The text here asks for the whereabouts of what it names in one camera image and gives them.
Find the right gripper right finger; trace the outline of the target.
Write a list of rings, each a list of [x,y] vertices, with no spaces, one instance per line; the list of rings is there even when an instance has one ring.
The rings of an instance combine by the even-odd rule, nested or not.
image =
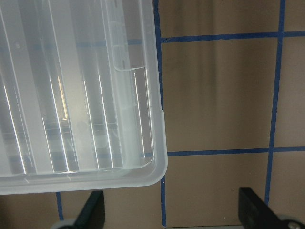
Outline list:
[[[245,229],[283,229],[282,221],[249,187],[239,188],[238,218]]]

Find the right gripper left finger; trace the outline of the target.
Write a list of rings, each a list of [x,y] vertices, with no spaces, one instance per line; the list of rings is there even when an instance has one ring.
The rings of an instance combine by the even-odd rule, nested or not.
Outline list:
[[[103,191],[93,191],[74,222],[75,229],[102,229],[105,224]]]

